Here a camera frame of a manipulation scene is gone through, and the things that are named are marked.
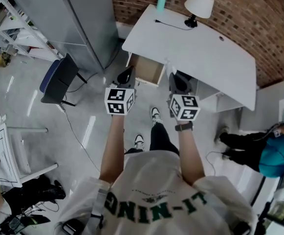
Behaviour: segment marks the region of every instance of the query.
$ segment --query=lamp base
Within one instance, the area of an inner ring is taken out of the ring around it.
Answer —
[[[184,21],[185,25],[188,26],[189,28],[195,28],[197,27],[197,21],[196,21],[196,16],[192,14],[188,20]]]

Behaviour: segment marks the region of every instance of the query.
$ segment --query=office chair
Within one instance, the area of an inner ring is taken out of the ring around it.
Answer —
[[[68,53],[61,60],[55,60],[40,85],[40,91],[44,94],[41,102],[57,104],[61,108],[61,104],[75,106],[75,104],[64,101],[63,98],[75,76],[87,83],[78,71],[79,68]]]

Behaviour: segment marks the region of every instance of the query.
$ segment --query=shiny floor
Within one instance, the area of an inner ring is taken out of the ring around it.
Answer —
[[[56,105],[40,102],[42,93],[39,91],[39,86],[51,63],[18,55],[12,58],[9,66],[0,68],[0,115],[7,115],[7,126],[48,128],[48,133],[24,135],[24,146],[32,171],[54,162],[58,163],[59,167],[47,173],[47,176],[51,180],[59,180],[68,196],[73,194],[80,179],[99,175],[95,167],[100,168],[111,120],[104,105],[105,87],[112,81],[115,74],[124,68],[127,58],[127,53],[120,51],[106,74],[95,75],[80,90],[67,93],[67,101],[77,106],[64,106],[66,114],[76,137],[86,148],[92,161],[74,137],[66,115]],[[84,71],[80,73],[85,78],[91,75]],[[72,91],[81,84],[82,81],[76,77],[69,90]],[[137,89],[136,103],[125,122],[125,148],[129,149],[133,146],[135,135],[138,133],[144,136],[145,147],[149,147],[152,127],[149,110],[152,106],[159,108],[170,138],[178,146],[177,134],[174,131],[175,120],[169,117],[166,103],[169,95],[167,77],[163,77],[159,88],[142,83],[137,83],[135,88]],[[193,134],[205,172],[207,175],[214,175],[216,171],[217,175],[227,176],[245,198],[251,201],[257,191],[261,175],[245,166],[223,161],[217,153],[208,155],[210,151],[225,150],[225,145],[214,144],[216,130],[224,124],[228,125],[232,132],[237,132],[237,111],[211,114],[202,110],[194,122]],[[206,160],[206,155],[215,171]],[[50,218],[51,223],[28,227],[24,233],[52,234],[52,227],[66,200],[58,201],[60,207],[58,212],[43,208],[46,211],[37,213]],[[57,206],[51,203],[46,203],[45,206],[49,209],[57,209]]]

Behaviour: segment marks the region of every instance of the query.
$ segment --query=person in teal shirt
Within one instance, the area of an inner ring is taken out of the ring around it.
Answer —
[[[281,134],[266,137],[266,133],[254,133],[245,136],[229,134],[224,127],[215,139],[230,149],[223,152],[228,158],[240,165],[247,165],[266,177],[277,178],[284,174],[284,126],[278,128]]]

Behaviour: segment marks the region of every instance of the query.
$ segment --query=table lamp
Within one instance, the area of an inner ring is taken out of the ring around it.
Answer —
[[[215,0],[186,0],[185,8],[192,13],[192,15],[185,20],[186,26],[190,28],[197,27],[196,17],[210,18],[212,8]]]

